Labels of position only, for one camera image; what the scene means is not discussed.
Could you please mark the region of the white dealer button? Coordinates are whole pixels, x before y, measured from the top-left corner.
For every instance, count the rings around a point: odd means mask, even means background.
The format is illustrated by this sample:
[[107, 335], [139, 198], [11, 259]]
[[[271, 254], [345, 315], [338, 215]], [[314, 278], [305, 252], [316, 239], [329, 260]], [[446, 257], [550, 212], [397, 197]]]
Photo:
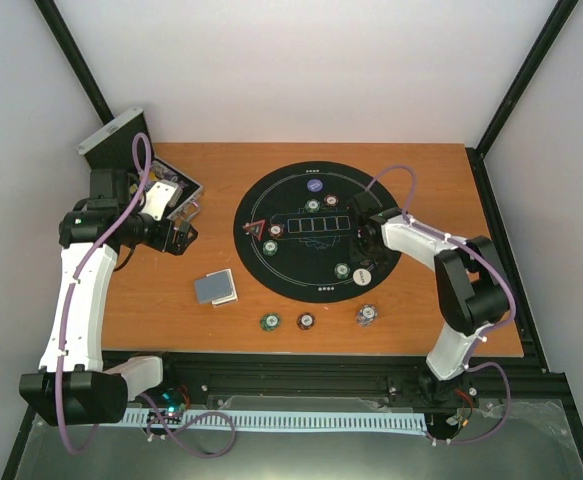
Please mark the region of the white dealer button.
[[358, 268], [352, 273], [352, 280], [358, 286], [368, 286], [372, 281], [372, 274], [368, 269]]

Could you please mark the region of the red chip top mat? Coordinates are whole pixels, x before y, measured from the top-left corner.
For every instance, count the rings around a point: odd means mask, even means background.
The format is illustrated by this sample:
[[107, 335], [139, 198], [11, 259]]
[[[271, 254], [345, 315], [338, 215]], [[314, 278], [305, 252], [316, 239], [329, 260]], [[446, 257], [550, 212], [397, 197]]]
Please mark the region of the red chip top mat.
[[335, 207], [338, 205], [339, 200], [337, 196], [329, 194], [325, 196], [324, 202], [329, 207]]

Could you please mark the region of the red chip mat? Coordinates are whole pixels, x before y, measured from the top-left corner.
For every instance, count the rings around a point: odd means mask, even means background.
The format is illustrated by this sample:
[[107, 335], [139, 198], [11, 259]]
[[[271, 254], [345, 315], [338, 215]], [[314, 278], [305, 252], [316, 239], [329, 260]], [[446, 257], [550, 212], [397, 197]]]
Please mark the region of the red chip mat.
[[329, 194], [325, 196], [324, 202], [329, 207], [335, 207], [338, 205], [339, 200], [337, 196]]
[[284, 234], [284, 227], [281, 224], [271, 224], [268, 233], [274, 239], [280, 238]]

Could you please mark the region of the blue white poker chip stack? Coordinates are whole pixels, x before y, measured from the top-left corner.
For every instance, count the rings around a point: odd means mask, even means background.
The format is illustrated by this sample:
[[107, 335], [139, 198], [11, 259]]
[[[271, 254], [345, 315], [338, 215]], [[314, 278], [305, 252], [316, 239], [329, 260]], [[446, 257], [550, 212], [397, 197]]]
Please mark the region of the blue white poker chip stack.
[[363, 305], [356, 314], [356, 323], [360, 326], [370, 326], [378, 317], [378, 310], [374, 305]]

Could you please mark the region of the green chip top mat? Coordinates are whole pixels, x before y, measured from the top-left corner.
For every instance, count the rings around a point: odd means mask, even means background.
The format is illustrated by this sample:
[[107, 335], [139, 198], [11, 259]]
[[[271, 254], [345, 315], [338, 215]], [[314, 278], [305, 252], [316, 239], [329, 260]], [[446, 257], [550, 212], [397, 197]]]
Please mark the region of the green chip top mat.
[[315, 213], [320, 210], [320, 202], [316, 199], [310, 199], [305, 204], [305, 211], [308, 213]]

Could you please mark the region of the purple round blind button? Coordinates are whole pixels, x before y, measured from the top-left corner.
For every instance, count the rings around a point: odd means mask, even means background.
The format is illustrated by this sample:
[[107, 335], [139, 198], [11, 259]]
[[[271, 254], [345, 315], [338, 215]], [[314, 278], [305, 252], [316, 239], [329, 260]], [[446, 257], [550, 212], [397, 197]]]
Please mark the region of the purple round blind button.
[[312, 192], [312, 193], [319, 193], [323, 190], [324, 184], [318, 178], [311, 178], [307, 181], [306, 187], [307, 187], [307, 190]]

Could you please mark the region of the red brown poker chip stack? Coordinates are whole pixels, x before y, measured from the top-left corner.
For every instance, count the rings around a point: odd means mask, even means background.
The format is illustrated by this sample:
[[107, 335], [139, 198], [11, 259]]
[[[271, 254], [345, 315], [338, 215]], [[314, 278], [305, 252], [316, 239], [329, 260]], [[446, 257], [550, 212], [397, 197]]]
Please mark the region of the red brown poker chip stack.
[[297, 318], [297, 326], [301, 330], [309, 330], [315, 325], [315, 317], [308, 313], [302, 313]]

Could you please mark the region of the green poker chip stack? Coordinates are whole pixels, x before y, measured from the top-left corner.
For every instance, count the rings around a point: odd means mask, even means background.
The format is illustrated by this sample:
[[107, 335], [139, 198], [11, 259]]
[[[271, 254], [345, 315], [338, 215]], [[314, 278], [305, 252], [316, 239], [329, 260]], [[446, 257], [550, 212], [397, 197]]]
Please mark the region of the green poker chip stack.
[[276, 313], [267, 313], [260, 319], [260, 328], [263, 331], [273, 331], [281, 324], [281, 317]]

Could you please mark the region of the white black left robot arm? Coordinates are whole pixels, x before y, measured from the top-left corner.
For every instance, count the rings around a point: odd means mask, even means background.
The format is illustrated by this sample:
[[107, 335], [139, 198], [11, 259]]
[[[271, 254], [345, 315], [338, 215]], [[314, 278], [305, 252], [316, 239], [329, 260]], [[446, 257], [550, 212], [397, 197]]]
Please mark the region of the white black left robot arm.
[[61, 285], [51, 335], [37, 372], [19, 383], [21, 397], [48, 424], [115, 423], [144, 392], [161, 403], [177, 395], [179, 378], [158, 355], [105, 369], [102, 328], [122, 247], [179, 256], [196, 239], [193, 227], [166, 215], [179, 195], [179, 186], [167, 180], [140, 189], [123, 170], [94, 170], [89, 197], [61, 221]]

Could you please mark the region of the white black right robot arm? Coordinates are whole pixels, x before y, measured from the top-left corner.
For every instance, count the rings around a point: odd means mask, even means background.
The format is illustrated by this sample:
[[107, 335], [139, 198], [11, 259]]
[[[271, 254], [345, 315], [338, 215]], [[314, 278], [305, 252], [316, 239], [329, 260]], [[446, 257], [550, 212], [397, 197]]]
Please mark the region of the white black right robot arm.
[[383, 210], [368, 191], [355, 195], [347, 212], [354, 250], [364, 260], [380, 267], [397, 252], [435, 274], [444, 323], [418, 374], [418, 390], [424, 402], [440, 404], [469, 371], [477, 344], [515, 319], [514, 295], [495, 245], [484, 236], [443, 232], [398, 207]]

